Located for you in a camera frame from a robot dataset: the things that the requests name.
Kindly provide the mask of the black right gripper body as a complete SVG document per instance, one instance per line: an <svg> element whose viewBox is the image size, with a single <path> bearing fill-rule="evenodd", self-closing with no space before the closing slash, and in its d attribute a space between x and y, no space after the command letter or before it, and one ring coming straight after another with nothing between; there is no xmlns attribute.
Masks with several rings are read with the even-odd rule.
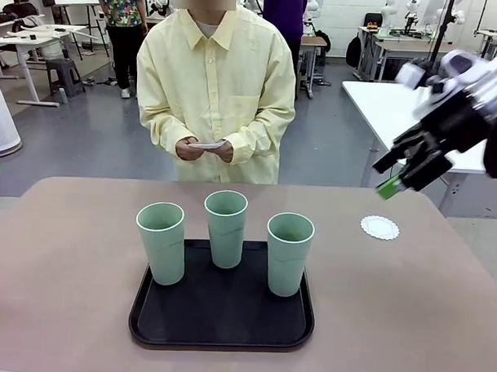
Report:
<svg viewBox="0 0 497 372"><path fill-rule="evenodd" d="M418 106L417 119L424 141L417 145L419 156L437 150L464 153L490 132L490 123L473 108L473 98L467 91L430 95Z"/></svg>

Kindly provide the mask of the person's right hand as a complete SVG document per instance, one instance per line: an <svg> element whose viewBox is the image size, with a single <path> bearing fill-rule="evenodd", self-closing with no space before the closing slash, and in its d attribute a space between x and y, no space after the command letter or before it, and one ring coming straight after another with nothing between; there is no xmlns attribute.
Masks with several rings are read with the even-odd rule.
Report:
<svg viewBox="0 0 497 372"><path fill-rule="evenodd" d="M201 148L193 148L193 145L197 143L197 138L191 136L178 140L175 144L176 156L183 161L196 161L204 153Z"/></svg>

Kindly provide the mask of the person's left hand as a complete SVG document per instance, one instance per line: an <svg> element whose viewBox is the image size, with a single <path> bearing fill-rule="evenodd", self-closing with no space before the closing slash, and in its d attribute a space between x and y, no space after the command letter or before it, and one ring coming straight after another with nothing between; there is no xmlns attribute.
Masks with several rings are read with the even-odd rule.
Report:
<svg viewBox="0 0 497 372"><path fill-rule="evenodd" d="M210 152L220 158L224 163L231 164L233 162L233 146L225 139L222 139L220 145L217 148L211 149Z"/></svg>

